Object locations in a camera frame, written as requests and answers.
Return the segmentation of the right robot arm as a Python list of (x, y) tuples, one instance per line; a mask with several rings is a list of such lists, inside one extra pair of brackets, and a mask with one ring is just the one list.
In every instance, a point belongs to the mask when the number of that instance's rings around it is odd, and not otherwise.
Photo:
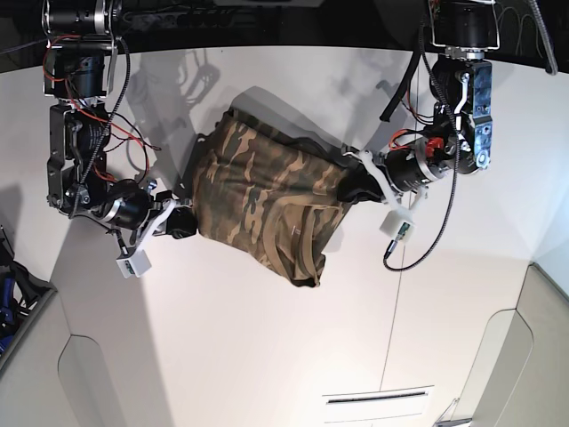
[(192, 237), (197, 221), (190, 200), (170, 191), (155, 193), (156, 184), (145, 176), (117, 179), (107, 169), (115, 131), (144, 151), (151, 148), (136, 130), (115, 124), (117, 110), (104, 103), (117, 56), (129, 51), (120, 28), (122, 6), (120, 1), (44, 2), (42, 71), (44, 94), (57, 101), (50, 108), (47, 202), (69, 219), (97, 223), (129, 254), (144, 234)]

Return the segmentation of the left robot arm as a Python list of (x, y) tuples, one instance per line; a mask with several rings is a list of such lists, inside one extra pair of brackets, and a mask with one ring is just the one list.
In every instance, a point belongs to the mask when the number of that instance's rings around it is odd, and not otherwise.
[(422, 116), (409, 108), (420, 128), (397, 131), (388, 152), (372, 156), (386, 185), (360, 165), (340, 181), (341, 202), (385, 203), (389, 196), (418, 193), (448, 172), (467, 175), (490, 164), (493, 73), (485, 53), (500, 46), (494, 3), (428, 1), (426, 6), (412, 57), (380, 119), (388, 122), (399, 105), (409, 104), (411, 82), (418, 66), (428, 63), (429, 44), (440, 51), (435, 64), (426, 66), (433, 112)]

